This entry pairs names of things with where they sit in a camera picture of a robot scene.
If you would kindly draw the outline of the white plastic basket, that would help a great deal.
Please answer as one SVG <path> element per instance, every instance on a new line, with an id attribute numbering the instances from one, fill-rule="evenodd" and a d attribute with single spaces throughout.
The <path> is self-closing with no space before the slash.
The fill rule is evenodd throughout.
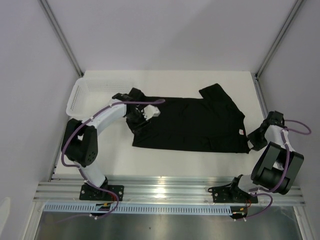
<path id="1" fill-rule="evenodd" d="M 131 79 L 79 78 L 69 96 L 66 114 L 80 119 L 92 116 L 117 93 L 126 94 L 134 87 Z"/>

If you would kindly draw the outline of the black t-shirt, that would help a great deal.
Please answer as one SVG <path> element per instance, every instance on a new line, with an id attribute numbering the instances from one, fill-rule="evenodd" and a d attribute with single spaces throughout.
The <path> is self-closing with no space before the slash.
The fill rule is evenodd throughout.
<path id="1" fill-rule="evenodd" d="M 139 148 L 189 152 L 249 153 L 245 115 L 215 83 L 199 90 L 201 98 L 165 97 L 160 115 L 147 123 L 126 119 Z"/>

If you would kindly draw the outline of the aluminium frame post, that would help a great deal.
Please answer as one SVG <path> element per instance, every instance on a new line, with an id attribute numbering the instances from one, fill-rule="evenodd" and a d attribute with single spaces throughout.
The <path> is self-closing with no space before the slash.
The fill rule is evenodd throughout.
<path id="1" fill-rule="evenodd" d="M 283 40 L 285 39 L 287 33 L 289 32 L 290 27 L 293 25 L 296 17 L 298 16 L 299 12 L 301 11 L 305 3 L 306 3 L 306 0 L 294 1 L 293 6 L 289 10 L 289 13 L 287 14 L 283 24 L 281 25 L 275 39 L 273 40 L 265 57 L 263 58 L 261 64 L 259 65 L 258 70 L 255 73 L 255 78 L 257 80 L 261 78 L 262 74 L 267 69 L 268 65 L 270 64 L 275 53 L 277 52 L 278 48 L 282 44 Z"/>
<path id="2" fill-rule="evenodd" d="M 49 3 L 48 0 L 38 0 L 37 1 L 42 8 L 42 11 L 47 18 L 47 21 L 49 25 L 51 26 L 57 40 L 59 41 L 66 57 L 68 58 L 70 64 L 72 65 L 74 71 L 79 77 L 82 77 L 84 75 L 84 72 L 81 70 L 81 67 L 77 61 L 76 56 L 74 55 L 74 52 L 64 34 L 64 31 L 59 24 L 59 21 Z"/>

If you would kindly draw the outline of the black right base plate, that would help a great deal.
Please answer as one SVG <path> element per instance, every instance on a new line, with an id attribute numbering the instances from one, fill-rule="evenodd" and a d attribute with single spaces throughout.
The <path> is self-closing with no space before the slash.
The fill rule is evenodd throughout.
<path id="1" fill-rule="evenodd" d="M 212 199 L 214 203 L 258 203 L 258 198 L 256 196 L 252 196 L 238 187 L 211 187 L 208 189 L 208 192 L 212 194 Z"/>

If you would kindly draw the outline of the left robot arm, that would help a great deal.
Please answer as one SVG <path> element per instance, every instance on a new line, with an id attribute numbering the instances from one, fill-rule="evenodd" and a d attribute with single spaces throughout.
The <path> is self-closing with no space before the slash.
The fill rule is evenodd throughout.
<path id="1" fill-rule="evenodd" d="M 137 100 L 131 93 L 117 93 L 107 105 L 90 117 L 83 120 L 72 118 L 67 122 L 60 161 L 64 167 L 79 171 L 84 182 L 91 186 L 90 192 L 97 200 L 105 199 L 109 193 L 105 185 L 107 177 L 96 163 L 99 135 L 122 118 L 129 122 L 131 131 L 137 134 L 152 118 L 159 116 L 157 103 Z"/>

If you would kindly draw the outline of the right aluminium frame post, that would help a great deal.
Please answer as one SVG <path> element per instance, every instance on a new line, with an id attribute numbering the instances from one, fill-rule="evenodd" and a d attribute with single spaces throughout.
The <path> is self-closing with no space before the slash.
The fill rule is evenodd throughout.
<path id="1" fill-rule="evenodd" d="M 294 1 L 293 6 L 289 10 L 289 13 L 287 14 L 283 24 L 281 25 L 275 39 L 273 40 L 265 57 L 263 58 L 261 64 L 259 65 L 258 70 L 255 73 L 255 78 L 257 80 L 261 78 L 262 74 L 267 69 L 268 65 L 270 64 L 275 53 L 277 52 L 278 48 L 282 44 L 283 40 L 285 39 L 287 33 L 289 32 L 290 27 L 293 25 L 296 17 L 298 16 L 299 12 L 301 11 L 305 3 L 306 3 L 306 0 Z"/>

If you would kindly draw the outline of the left aluminium frame post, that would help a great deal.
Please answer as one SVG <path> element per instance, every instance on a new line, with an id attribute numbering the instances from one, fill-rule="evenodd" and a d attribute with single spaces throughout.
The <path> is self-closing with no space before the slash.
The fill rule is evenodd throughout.
<path id="1" fill-rule="evenodd" d="M 47 21 L 49 25 L 51 26 L 57 40 L 59 41 L 66 57 L 68 58 L 70 64 L 72 65 L 74 71 L 79 77 L 82 77 L 84 75 L 84 72 L 81 70 L 81 67 L 77 61 L 76 56 L 74 55 L 74 52 L 64 34 L 64 31 L 59 24 L 59 21 L 49 3 L 48 0 L 38 0 L 37 1 L 42 8 L 42 11 L 47 18 Z"/>

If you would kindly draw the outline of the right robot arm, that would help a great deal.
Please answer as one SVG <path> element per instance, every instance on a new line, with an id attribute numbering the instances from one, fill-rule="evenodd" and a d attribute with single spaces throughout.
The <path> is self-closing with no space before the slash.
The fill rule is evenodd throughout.
<path id="1" fill-rule="evenodd" d="M 239 175 L 232 181 L 228 196 L 239 202 L 253 191 L 285 195 L 291 189 L 304 162 L 304 156 L 294 150 L 289 140 L 289 128 L 284 115 L 270 111 L 261 125 L 248 136 L 251 150 L 263 150 L 252 173 Z"/>

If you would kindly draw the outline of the aluminium mounting rail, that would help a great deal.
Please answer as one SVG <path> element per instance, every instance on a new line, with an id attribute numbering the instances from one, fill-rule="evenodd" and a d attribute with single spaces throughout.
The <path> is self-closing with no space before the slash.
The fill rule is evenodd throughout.
<path id="1" fill-rule="evenodd" d="M 108 176 L 111 185 L 123 185 L 123 203 L 205 205 L 212 204 L 209 187 L 225 185 L 232 177 Z M 40 182 L 35 202 L 79 202 L 84 181 L 79 175 L 59 174 Z"/>

